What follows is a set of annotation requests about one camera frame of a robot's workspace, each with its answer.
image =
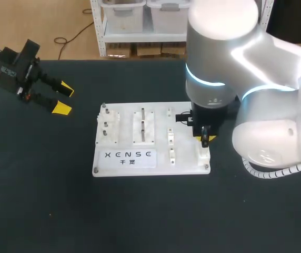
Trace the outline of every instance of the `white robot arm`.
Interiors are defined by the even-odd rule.
[[[186,91],[199,121],[194,127],[207,126],[211,135],[238,96],[234,148],[251,174],[275,178],[301,170],[301,47],[272,37],[257,21],[254,0],[194,0]],[[283,170],[260,173],[249,162]]]

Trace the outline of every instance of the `metal shelf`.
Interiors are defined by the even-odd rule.
[[[163,34],[154,33],[151,14],[144,13],[144,30],[142,33],[112,33],[107,26],[107,19],[104,18],[104,41],[114,42],[182,42],[186,41],[187,34]]]

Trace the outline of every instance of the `black table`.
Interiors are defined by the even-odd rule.
[[[92,177],[99,106],[187,101],[183,62],[42,67],[75,88],[60,96],[73,110],[49,114],[0,90],[0,252],[301,252],[301,173],[248,174],[233,121],[212,143],[210,175]]]

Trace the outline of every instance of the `black cable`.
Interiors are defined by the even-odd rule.
[[[187,114],[187,113],[190,113],[190,112],[183,112],[183,113],[181,113],[181,115],[182,114]],[[183,124],[183,125],[188,125],[187,123],[183,123],[182,121],[180,121],[181,122],[181,124]]]
[[[84,9],[82,12],[83,12],[83,14],[92,14],[92,10],[91,10],[91,9]],[[79,33],[77,33],[76,36],[74,36],[74,37],[73,37],[71,40],[69,40],[69,41],[68,41],[66,38],[64,38],[64,37],[57,37],[57,38],[54,38],[54,42],[55,42],[56,44],[62,44],[62,45],[63,45],[62,48],[61,48],[61,50],[60,50],[60,52],[59,52],[58,60],[61,59],[62,52],[63,52],[65,46],[66,46],[68,43],[70,43],[71,41],[73,41],[75,38],[77,38],[83,31],[85,31],[86,29],[88,29],[88,28],[89,28],[91,25],[93,25],[93,24],[94,24],[94,21],[93,21],[92,23],[90,23],[89,25],[87,25],[85,28],[83,28]]]

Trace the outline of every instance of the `black device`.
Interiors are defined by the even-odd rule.
[[[40,80],[54,91],[66,96],[72,96],[74,90],[61,79],[49,77],[39,66],[36,58],[39,45],[27,40],[21,52],[17,53],[8,47],[0,50],[0,87],[18,96],[28,103],[35,102],[51,113],[68,115],[71,107],[57,99],[50,99],[36,93],[32,86]]]

